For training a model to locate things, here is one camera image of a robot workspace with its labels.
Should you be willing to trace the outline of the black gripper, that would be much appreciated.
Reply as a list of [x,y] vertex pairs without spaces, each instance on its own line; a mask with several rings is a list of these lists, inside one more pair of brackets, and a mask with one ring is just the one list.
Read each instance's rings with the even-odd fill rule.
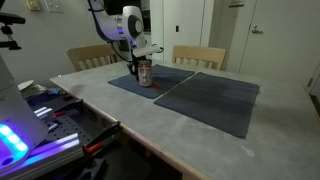
[[132,60],[127,64],[127,68],[131,75],[138,74],[138,65],[140,61],[152,62],[152,60],[148,59],[146,56],[135,57],[134,55],[132,55]]

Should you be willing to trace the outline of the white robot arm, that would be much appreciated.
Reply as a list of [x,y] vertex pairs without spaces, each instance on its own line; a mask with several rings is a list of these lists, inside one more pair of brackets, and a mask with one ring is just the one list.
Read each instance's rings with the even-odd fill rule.
[[87,0],[89,11],[93,16],[98,35],[110,44],[114,41],[126,40],[130,44],[132,60],[128,60],[128,69],[132,75],[138,75],[138,61],[144,55],[134,52],[146,47],[144,24],[140,8],[124,6],[121,14],[109,15],[107,3],[104,0]]

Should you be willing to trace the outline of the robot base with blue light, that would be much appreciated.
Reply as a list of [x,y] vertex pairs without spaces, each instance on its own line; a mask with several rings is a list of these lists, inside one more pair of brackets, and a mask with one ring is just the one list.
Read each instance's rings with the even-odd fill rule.
[[0,173],[23,163],[47,134],[0,56]]

